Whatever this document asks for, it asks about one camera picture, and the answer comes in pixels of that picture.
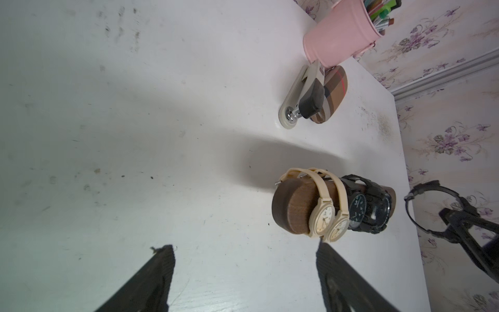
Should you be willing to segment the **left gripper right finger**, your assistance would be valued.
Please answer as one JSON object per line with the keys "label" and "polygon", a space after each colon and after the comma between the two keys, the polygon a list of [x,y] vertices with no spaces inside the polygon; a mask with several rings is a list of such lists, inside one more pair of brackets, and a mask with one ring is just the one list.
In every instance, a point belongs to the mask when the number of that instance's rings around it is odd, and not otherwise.
{"label": "left gripper right finger", "polygon": [[329,244],[318,245],[316,266],[327,311],[397,311]]}

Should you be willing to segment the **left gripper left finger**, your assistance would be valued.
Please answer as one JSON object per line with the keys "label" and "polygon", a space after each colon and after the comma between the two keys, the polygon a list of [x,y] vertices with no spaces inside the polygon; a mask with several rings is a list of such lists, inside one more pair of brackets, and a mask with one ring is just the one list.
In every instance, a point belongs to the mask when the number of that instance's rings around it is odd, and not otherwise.
{"label": "left gripper left finger", "polygon": [[168,295],[174,275],[172,245],[152,248],[153,257],[98,311],[168,311]]}

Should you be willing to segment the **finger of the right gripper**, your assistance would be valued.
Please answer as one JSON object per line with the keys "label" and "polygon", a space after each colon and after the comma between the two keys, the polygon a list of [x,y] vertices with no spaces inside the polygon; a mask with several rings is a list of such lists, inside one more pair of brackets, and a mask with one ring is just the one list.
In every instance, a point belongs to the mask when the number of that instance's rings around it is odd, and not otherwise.
{"label": "finger of the right gripper", "polygon": [[[447,225],[444,239],[460,244],[472,262],[498,283],[498,224],[482,218],[477,209],[471,207],[463,210],[444,208],[439,216]],[[480,243],[472,235],[473,227],[485,230],[492,238],[487,243]]]}

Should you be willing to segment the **beige watch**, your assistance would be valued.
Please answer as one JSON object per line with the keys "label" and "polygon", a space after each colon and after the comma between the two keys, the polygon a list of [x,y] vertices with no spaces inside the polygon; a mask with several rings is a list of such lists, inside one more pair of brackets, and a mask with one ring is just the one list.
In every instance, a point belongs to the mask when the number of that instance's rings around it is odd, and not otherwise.
{"label": "beige watch", "polygon": [[[319,176],[314,180],[319,191],[319,199],[309,219],[309,236],[320,237],[324,243],[338,241],[346,233],[350,224],[348,197],[344,183],[327,170],[312,168],[311,171]],[[339,202],[337,206],[333,202],[324,178],[331,178],[335,184]]]}
{"label": "beige watch", "polygon": [[[290,190],[286,182],[300,182],[315,190]],[[320,237],[335,219],[336,209],[324,179],[309,169],[291,168],[279,179],[272,202],[275,222],[293,234]]]}

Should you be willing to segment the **black sport watch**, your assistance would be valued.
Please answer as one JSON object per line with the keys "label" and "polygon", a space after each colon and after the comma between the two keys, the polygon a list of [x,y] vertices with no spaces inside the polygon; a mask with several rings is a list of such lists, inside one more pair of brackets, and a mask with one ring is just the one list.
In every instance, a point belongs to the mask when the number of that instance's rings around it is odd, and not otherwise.
{"label": "black sport watch", "polygon": [[452,244],[463,243],[480,218],[476,207],[438,180],[413,186],[404,201],[405,212],[421,232]]}
{"label": "black sport watch", "polygon": [[352,181],[363,188],[366,196],[366,214],[361,225],[352,231],[379,234],[387,227],[391,217],[392,196],[377,183],[358,175],[344,175],[340,180]]}

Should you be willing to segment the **black analog watch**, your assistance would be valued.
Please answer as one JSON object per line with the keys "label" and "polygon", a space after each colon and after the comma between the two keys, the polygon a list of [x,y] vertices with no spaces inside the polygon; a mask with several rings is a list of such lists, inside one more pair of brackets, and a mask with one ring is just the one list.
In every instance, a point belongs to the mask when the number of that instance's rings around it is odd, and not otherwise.
{"label": "black analog watch", "polygon": [[366,196],[360,185],[345,179],[342,179],[342,182],[344,183],[348,197],[348,210],[350,216],[350,224],[348,228],[350,230],[354,230],[361,225],[366,214]]}

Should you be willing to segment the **wooden watch stand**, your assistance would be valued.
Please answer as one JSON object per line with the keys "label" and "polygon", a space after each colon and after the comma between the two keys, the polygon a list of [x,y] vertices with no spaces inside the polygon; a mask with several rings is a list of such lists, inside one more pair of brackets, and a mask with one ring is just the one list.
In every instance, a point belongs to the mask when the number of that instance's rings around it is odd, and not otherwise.
{"label": "wooden watch stand", "polygon": [[[384,231],[396,208],[394,189],[353,174],[340,180],[347,193],[349,229],[370,234]],[[280,183],[272,200],[275,223],[293,234],[309,233],[309,219],[319,197],[311,178],[291,178]]]}

